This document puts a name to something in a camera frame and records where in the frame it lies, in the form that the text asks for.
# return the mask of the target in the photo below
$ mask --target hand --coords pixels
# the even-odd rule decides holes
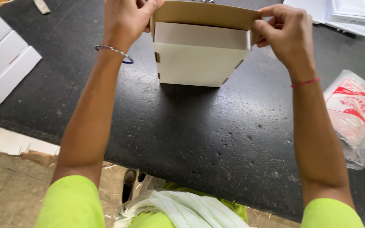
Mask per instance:
[[[312,16],[304,9],[276,4],[259,10],[266,22],[256,20],[253,27],[261,36],[257,47],[271,45],[277,58],[290,72],[292,83],[317,77],[313,58]]]
[[[102,44],[127,52],[145,31],[150,32],[150,16],[164,0],[105,0]]]

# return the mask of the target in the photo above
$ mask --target floor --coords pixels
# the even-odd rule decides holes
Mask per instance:
[[[121,205],[122,181],[126,168],[102,169],[99,197],[105,226],[114,225],[115,208]],[[0,228],[31,228],[35,225],[54,166],[43,167],[32,161],[0,153]],[[299,228],[300,224],[248,208],[249,226],[258,228]]]

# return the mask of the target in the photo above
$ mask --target lime green shirt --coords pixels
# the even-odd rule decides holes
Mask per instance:
[[[168,183],[167,189],[188,191],[200,196],[210,196],[192,189]],[[246,208],[219,199],[247,223]],[[104,214],[94,183],[83,176],[66,176],[48,189],[36,228],[104,228]],[[129,228],[174,228],[164,213],[141,213]],[[301,228],[364,228],[357,213],[345,203],[335,199],[312,200],[305,208]]]

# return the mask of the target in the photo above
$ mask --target black table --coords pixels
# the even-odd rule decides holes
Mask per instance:
[[[279,0],[216,0],[259,9]],[[0,126],[59,144],[100,43],[103,1],[15,1],[1,16],[43,59],[0,105]],[[313,28],[326,89],[343,69],[365,79],[365,37]],[[301,221],[290,79],[271,48],[253,48],[220,88],[159,84],[149,34],[120,70],[105,160],[199,191]],[[349,170],[365,223],[365,169]]]

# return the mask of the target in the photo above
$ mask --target red printed plastic bag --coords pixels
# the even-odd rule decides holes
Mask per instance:
[[[365,167],[365,80],[343,70],[324,92],[326,107],[341,139],[348,168]]]

